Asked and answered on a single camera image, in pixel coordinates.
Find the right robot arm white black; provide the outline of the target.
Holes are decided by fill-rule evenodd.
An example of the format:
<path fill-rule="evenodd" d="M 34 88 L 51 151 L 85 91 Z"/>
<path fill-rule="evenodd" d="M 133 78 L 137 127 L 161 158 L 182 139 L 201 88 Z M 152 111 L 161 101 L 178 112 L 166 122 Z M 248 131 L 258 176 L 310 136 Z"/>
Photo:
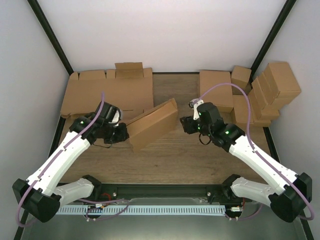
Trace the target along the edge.
<path fill-rule="evenodd" d="M 297 174 L 283 166 L 254 144 L 241 128 L 226 124 L 218 108 L 211 102 L 194 99 L 189 102 L 193 115 L 180 118 L 185 133 L 198 133 L 209 138 L 208 143 L 224 149 L 254 170 L 265 183 L 254 182 L 233 174 L 224 181 L 223 198 L 229 202 L 246 198 L 268 206 L 281 220 L 291 223 L 305 208 L 315 213 L 312 200 L 312 179 L 306 173 Z"/>

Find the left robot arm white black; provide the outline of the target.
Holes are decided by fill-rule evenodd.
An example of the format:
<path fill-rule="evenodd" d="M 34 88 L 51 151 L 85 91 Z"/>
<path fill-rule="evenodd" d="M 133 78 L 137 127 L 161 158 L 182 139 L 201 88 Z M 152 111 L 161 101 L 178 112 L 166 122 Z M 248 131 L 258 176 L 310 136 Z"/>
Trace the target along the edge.
<path fill-rule="evenodd" d="M 97 139 L 111 147 L 129 138 L 127 126 L 121 120 L 122 111 L 104 101 L 96 111 L 78 117 L 46 162 L 26 180 L 19 178 L 13 183 L 18 208 L 46 223 L 61 207 L 74 201 L 104 205 L 98 201 L 102 196 L 102 183 L 93 176 L 85 175 L 75 182 L 58 184 L 76 159 Z"/>

